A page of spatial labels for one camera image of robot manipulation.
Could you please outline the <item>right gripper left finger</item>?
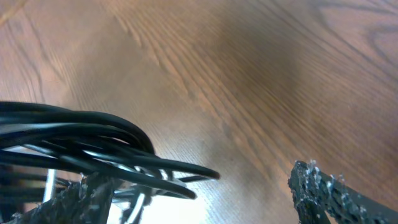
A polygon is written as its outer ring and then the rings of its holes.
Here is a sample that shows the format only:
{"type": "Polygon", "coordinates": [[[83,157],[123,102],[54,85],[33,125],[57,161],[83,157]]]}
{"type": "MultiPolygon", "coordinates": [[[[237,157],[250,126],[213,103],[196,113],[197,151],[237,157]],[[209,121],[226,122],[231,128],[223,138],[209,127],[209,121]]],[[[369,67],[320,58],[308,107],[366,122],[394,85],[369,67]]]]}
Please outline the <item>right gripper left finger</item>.
{"type": "Polygon", "coordinates": [[[106,224],[114,191],[121,184],[99,173],[88,175],[7,224],[106,224]]]}

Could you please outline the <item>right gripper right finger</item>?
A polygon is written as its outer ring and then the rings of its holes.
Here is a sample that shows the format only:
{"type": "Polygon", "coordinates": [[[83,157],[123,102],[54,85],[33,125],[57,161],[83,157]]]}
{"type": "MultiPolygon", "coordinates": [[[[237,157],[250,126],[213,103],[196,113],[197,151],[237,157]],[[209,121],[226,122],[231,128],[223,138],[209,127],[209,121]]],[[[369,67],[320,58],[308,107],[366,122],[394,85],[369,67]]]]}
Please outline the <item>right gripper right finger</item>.
{"type": "Polygon", "coordinates": [[[326,175],[315,161],[296,161],[288,179],[301,224],[397,223],[397,212],[347,187],[343,178],[326,175]]]}

